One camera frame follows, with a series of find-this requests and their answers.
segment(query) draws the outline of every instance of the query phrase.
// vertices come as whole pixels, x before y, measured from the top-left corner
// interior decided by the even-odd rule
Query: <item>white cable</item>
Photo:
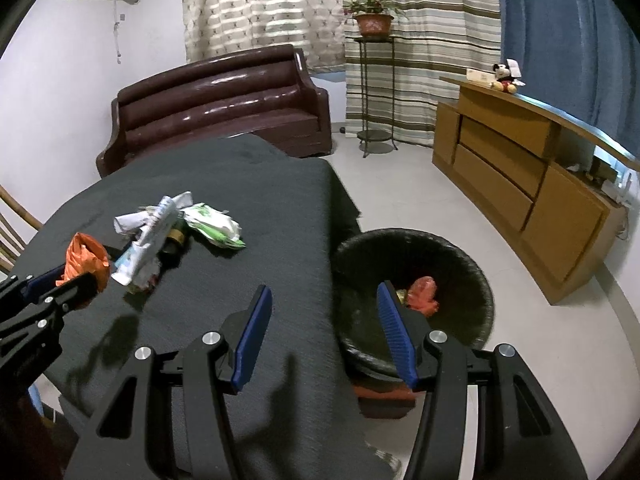
[[[118,45],[118,28],[120,27],[120,22],[118,21],[118,8],[117,8],[117,1],[114,0],[113,1],[113,41],[116,44],[116,54],[117,54],[117,60],[118,60],[118,64],[121,64],[122,62],[120,61],[120,57],[122,56],[122,54],[120,54],[120,46]]]

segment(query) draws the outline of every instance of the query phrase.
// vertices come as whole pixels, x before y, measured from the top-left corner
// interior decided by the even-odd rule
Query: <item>green and white tissue pack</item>
[[[191,229],[202,234],[217,247],[242,249],[242,229],[231,216],[225,215],[204,202],[182,209],[184,219]]]

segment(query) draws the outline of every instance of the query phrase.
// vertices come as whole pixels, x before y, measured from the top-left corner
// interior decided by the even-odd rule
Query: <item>sofa seat cushion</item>
[[[318,130],[318,117],[304,110],[295,108],[271,110],[211,124],[210,126],[170,137],[137,153],[129,153],[126,164],[139,156],[165,150],[190,142],[190,140],[204,137],[228,137],[234,134],[255,134],[271,144],[278,145],[281,149],[292,148],[295,151],[297,144],[302,140],[308,144],[308,137]]]

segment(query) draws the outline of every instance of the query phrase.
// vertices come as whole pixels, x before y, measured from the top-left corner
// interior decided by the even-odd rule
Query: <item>crumpled orange bag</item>
[[[406,294],[406,304],[413,310],[433,316],[438,311],[438,302],[433,299],[436,295],[435,280],[431,276],[423,276],[414,281]]]
[[[76,233],[69,247],[66,248],[65,273],[61,280],[56,281],[56,286],[77,278],[85,272],[95,276],[98,292],[102,292],[109,281],[109,255],[94,237]]]

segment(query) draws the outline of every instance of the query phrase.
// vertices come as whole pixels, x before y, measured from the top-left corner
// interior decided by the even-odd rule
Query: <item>metal bolt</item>
[[[215,345],[218,341],[220,341],[220,334],[218,332],[207,332],[202,336],[202,342],[205,345]]]
[[[442,330],[431,330],[431,332],[429,332],[429,339],[434,343],[444,343],[447,340],[447,334]]]
[[[516,349],[507,343],[498,346],[498,352],[500,352],[500,354],[504,355],[505,357],[513,357],[514,355],[516,355]]]
[[[144,361],[151,355],[151,348],[149,348],[148,346],[141,346],[136,350],[136,353],[134,355],[136,356],[136,359]]]

